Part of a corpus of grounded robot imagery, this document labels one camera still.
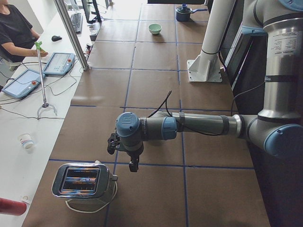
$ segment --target green bowl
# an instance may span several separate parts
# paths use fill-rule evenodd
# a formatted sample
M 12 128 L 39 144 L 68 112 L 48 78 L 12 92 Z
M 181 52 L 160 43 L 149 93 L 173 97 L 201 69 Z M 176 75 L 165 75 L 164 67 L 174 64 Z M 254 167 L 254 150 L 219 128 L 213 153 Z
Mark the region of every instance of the green bowl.
M 158 24 L 151 24 L 148 26 L 148 29 L 153 35 L 157 35 L 160 33 L 162 27 L 161 27 L 161 25 L 158 25 Z

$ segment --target hand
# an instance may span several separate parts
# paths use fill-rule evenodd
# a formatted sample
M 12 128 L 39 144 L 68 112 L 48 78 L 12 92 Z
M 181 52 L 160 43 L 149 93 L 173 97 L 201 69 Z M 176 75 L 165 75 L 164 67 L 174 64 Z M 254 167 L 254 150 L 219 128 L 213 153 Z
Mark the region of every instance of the hand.
M 41 57 L 45 57 L 46 55 L 48 55 L 48 52 L 46 52 L 44 50 L 40 50 L 40 56 Z
M 33 57 L 38 57 L 38 53 L 37 50 L 32 50 L 33 53 Z M 46 55 L 48 55 L 48 52 L 44 51 L 44 50 L 40 50 L 40 57 L 45 57 Z

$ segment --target saucepan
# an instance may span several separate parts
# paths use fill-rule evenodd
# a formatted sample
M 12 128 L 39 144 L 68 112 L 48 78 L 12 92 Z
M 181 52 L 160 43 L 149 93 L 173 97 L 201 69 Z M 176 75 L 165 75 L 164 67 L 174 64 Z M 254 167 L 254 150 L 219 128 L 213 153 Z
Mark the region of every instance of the saucepan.
M 192 10 L 191 8 L 187 7 L 187 4 L 182 4 L 176 8 L 176 20 L 177 21 L 189 21 L 190 14 L 196 13 L 198 11 L 207 11 L 207 9 L 195 9 Z

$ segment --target computer mouse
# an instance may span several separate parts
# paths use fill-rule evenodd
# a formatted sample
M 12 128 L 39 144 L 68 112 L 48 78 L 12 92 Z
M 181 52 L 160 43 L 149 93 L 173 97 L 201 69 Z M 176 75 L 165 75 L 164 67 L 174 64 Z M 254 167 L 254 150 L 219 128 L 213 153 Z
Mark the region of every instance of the computer mouse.
M 61 40 L 61 39 L 62 39 L 61 36 L 57 36 L 57 35 L 53 35 L 53 36 L 52 36 L 52 41 L 53 41 L 53 42 L 56 42 L 56 41 Z

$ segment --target pot handle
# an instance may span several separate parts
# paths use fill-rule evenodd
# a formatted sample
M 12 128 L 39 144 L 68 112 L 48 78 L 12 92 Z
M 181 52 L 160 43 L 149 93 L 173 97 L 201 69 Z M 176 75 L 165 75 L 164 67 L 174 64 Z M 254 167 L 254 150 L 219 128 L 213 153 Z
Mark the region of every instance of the pot handle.
M 191 11 L 190 13 L 196 13 L 198 11 L 208 11 L 208 9 L 195 9 L 195 10 Z

